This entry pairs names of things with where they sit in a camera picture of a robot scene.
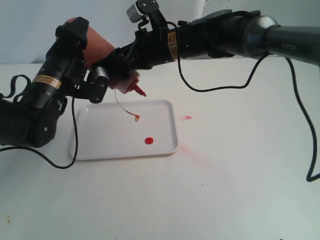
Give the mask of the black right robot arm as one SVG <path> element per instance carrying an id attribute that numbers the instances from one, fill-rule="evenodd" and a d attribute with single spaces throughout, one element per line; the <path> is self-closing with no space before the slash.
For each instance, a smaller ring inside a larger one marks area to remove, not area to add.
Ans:
<path id="1" fill-rule="evenodd" d="M 149 15 L 152 30 L 140 29 L 135 41 L 115 49 L 93 64 L 111 75 L 126 75 L 131 70 L 208 55 L 213 59 L 242 56 L 258 59 L 265 54 L 320 63 L 320 29 L 315 26 L 282 26 L 260 11 L 211 13 L 169 29 L 159 10 Z"/>

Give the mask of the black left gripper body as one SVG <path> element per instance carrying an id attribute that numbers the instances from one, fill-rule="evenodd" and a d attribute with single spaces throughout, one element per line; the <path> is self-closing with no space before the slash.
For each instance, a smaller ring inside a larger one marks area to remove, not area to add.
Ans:
<path id="1" fill-rule="evenodd" d="M 87 67 L 83 51 L 87 47 L 89 21 L 77 17 L 55 30 L 56 40 L 45 55 L 42 73 L 57 77 L 62 82 L 81 85 Z"/>

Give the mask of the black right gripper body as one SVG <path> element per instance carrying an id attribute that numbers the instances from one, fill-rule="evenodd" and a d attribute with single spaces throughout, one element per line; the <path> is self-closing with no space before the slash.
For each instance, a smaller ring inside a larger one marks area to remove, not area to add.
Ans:
<path id="1" fill-rule="evenodd" d="M 171 63 L 173 57 L 169 49 L 169 32 L 167 24 L 150 32 L 138 30 L 134 42 L 114 51 L 125 57 L 129 70 L 150 70 L 154 66 Z"/>

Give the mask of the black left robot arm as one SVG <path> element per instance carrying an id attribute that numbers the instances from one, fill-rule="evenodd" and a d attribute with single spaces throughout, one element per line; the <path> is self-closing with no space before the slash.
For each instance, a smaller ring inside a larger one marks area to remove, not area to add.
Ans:
<path id="1" fill-rule="evenodd" d="M 56 40 L 34 79 L 15 94 L 18 75 L 10 81 L 10 94 L 0 96 L 0 144 L 40 148 L 56 134 L 57 121 L 84 82 L 89 21 L 77 17 L 55 30 Z"/>

